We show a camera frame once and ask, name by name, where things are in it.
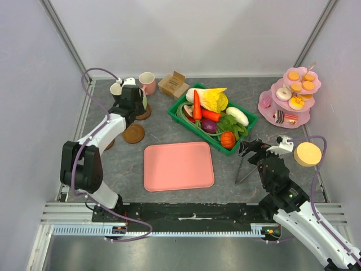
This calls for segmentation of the green mug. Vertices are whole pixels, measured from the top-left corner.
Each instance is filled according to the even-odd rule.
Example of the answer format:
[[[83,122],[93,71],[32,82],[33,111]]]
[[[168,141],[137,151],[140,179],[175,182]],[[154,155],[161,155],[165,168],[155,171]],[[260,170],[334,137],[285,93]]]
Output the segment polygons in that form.
[[[145,93],[143,93],[143,101],[142,102],[143,102],[143,107],[146,110],[148,103],[147,103],[147,96]]]

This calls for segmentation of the chocolate cake slice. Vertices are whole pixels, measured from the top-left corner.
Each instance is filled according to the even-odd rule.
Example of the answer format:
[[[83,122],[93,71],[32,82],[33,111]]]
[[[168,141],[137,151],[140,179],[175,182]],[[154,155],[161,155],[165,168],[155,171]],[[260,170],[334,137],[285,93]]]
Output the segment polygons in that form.
[[[285,113],[282,110],[277,110],[273,114],[273,118],[277,124],[282,124],[285,120]]]

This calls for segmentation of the red striped cake slice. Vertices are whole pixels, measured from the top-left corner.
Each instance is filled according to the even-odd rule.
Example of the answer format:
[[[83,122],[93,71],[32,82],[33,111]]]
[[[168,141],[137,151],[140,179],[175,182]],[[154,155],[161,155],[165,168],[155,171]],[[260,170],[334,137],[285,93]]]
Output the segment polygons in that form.
[[[298,116],[294,114],[284,114],[284,121],[290,123],[291,125],[295,125],[298,122]]]

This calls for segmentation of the pink macaron cake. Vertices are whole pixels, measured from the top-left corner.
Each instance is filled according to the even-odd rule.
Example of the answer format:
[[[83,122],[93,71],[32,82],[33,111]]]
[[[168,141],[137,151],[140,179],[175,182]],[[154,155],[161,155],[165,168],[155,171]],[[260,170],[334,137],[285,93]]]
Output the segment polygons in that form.
[[[260,101],[260,106],[263,109],[267,109],[271,106],[272,98],[270,96],[266,96]]]

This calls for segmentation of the yellow glazed donut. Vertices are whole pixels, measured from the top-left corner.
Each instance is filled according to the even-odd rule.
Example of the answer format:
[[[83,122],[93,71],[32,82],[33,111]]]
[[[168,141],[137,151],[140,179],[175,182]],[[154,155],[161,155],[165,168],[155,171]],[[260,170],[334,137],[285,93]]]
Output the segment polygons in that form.
[[[293,96],[291,97],[291,99],[288,101],[289,107],[292,108],[293,110],[301,110],[304,108],[305,106],[305,101],[303,100],[303,98],[298,97],[298,96]]]

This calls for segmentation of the white glazed donut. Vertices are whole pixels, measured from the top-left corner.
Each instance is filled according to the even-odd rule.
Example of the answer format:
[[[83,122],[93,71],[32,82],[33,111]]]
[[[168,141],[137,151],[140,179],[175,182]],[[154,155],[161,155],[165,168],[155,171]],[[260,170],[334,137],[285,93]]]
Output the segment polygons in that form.
[[[276,91],[276,97],[278,100],[286,102],[291,99],[292,92],[288,88],[285,88],[285,87],[278,88]]]

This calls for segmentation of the round biscuit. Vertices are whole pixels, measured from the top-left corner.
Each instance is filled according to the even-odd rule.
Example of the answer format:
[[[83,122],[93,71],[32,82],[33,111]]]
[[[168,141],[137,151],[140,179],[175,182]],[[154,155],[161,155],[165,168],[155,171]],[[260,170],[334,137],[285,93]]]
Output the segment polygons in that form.
[[[299,93],[300,91],[302,91],[302,85],[299,83],[292,83],[290,85],[290,89],[292,90],[292,92]]]
[[[300,79],[300,76],[298,74],[298,72],[295,71],[291,71],[287,74],[288,79],[292,80],[292,81],[298,81]]]

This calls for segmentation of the biscuits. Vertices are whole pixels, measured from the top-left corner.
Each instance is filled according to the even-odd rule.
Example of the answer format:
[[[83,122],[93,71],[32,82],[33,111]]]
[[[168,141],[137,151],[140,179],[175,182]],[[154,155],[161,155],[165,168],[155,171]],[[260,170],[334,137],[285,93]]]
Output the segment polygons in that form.
[[[315,77],[312,74],[306,73],[302,78],[302,87],[307,91],[313,90],[314,89],[314,83],[313,83],[314,80],[315,80]]]

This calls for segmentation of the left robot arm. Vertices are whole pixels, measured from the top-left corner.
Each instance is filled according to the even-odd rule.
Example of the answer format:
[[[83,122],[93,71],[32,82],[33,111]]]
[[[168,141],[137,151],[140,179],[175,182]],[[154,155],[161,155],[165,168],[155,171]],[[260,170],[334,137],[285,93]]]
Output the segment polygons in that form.
[[[115,103],[104,119],[88,135],[63,145],[60,182],[76,194],[89,195],[104,206],[104,214],[113,222],[124,215],[122,199],[103,181],[101,155],[111,142],[146,112],[144,91],[136,84],[125,83],[112,95]]]

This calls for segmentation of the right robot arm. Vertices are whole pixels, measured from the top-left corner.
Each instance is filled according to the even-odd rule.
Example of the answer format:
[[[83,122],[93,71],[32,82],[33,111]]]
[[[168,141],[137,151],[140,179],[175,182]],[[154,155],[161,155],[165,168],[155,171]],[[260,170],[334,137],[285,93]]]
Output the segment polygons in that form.
[[[360,270],[360,249],[347,241],[316,208],[312,199],[290,178],[281,157],[293,151],[294,140],[279,136],[271,146],[260,139],[242,141],[239,155],[256,166],[267,196],[260,201],[258,215],[275,221],[292,233],[318,259],[325,270]]]

